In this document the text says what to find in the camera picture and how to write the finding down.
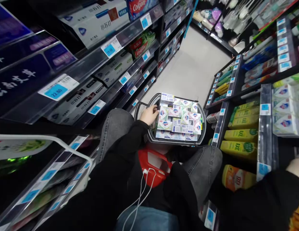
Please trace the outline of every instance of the yellow bottle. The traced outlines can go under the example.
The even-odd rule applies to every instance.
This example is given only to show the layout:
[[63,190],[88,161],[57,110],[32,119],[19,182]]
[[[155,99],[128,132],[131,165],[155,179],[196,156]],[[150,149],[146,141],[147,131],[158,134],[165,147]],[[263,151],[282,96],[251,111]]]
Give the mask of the yellow bottle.
[[257,142],[258,133],[257,129],[227,130],[224,139],[228,141]]
[[232,190],[248,189],[256,183],[256,175],[240,168],[226,165],[223,170],[222,184]]
[[253,161],[257,160],[257,145],[252,142],[222,141],[220,149],[232,156]]

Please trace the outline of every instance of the toothpaste box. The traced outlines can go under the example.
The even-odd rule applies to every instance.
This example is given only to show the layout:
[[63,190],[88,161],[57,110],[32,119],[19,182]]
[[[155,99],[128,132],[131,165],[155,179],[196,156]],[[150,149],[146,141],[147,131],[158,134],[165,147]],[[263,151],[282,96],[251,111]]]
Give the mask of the toothpaste box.
[[181,110],[181,123],[189,124],[189,111],[187,108],[182,108]]
[[173,124],[172,124],[172,131],[173,132],[180,132],[180,120],[178,118],[173,118]]
[[181,108],[180,107],[177,107],[177,108],[170,107],[169,108],[169,116],[181,118]]
[[132,55],[123,50],[119,55],[111,58],[103,68],[94,73],[94,76],[110,87],[132,64]]
[[60,20],[67,30],[90,48],[129,23],[129,16],[126,1],[98,0],[95,4],[66,15]]
[[189,112],[189,120],[201,121],[202,115],[195,112]]
[[73,110],[76,109],[75,106],[80,101],[87,97],[89,93],[92,93],[93,91],[101,88],[102,86],[103,84],[101,82],[99,82],[96,79],[90,78],[90,80],[87,81],[81,87],[79,87],[78,90],[71,97],[69,97],[66,101],[62,102],[54,110],[48,113],[46,118],[49,121],[52,121],[57,124],[63,122],[66,118],[69,117]]
[[180,106],[191,108],[191,101],[181,99],[180,100]]
[[131,21],[143,15],[159,3],[159,0],[127,0],[129,5],[129,18]]
[[70,115],[67,116],[67,118],[60,124],[73,125],[86,111],[88,111],[90,106],[96,102],[104,92],[106,92],[106,90],[107,88],[101,84],[98,89],[90,94],[87,94],[87,97],[75,105],[75,109],[72,110]]
[[194,134],[186,134],[186,141],[197,141],[198,136]]

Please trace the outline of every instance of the leg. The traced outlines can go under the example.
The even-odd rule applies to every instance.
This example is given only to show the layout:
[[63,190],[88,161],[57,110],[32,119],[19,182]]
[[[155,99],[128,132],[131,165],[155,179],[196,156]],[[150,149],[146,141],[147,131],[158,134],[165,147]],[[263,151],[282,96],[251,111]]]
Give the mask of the leg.
[[97,163],[103,160],[105,153],[116,140],[128,133],[133,122],[133,116],[123,109],[116,108],[108,113],[102,128]]
[[220,149],[209,145],[191,149],[196,149],[196,152],[183,164],[183,168],[189,175],[194,192],[197,196],[198,209],[200,210],[209,189],[221,168],[222,152]]

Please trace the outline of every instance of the white toothpaste box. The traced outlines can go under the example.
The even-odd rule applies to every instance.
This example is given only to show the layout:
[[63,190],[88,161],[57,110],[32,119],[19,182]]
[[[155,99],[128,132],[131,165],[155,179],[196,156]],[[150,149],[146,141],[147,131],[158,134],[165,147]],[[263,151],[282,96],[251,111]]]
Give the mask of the white toothpaste box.
[[191,102],[191,112],[198,112],[198,103]]
[[180,132],[180,121],[181,119],[173,118],[173,124],[172,124],[172,131],[173,132]]
[[186,141],[197,141],[198,136],[194,134],[186,134]]
[[181,123],[189,124],[189,111],[187,108],[182,108],[181,110]]
[[188,107],[188,108],[191,108],[191,101],[189,101],[189,100],[185,100],[185,99],[181,99],[181,100],[180,100],[180,106],[181,106],[181,107]]
[[60,20],[89,48],[129,23],[129,15],[126,1],[99,0]]
[[178,106],[177,108],[170,107],[169,116],[181,118],[181,107],[180,106]]
[[51,111],[46,118],[54,123],[61,123],[76,109],[76,105],[81,102],[89,93],[102,87],[103,84],[96,79],[90,78],[84,85],[82,85],[71,97],[66,99]]
[[119,55],[111,58],[103,68],[94,73],[94,76],[110,87],[132,64],[132,55],[129,52],[122,51]]

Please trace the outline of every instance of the hand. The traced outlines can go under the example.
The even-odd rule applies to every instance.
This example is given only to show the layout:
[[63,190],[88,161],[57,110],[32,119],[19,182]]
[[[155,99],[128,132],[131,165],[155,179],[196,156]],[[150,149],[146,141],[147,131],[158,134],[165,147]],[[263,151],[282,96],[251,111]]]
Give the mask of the hand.
[[155,121],[157,115],[159,115],[159,110],[157,110],[157,105],[152,105],[149,108],[146,108],[142,112],[140,120],[148,125],[151,125]]
[[299,158],[292,160],[286,170],[299,177]]

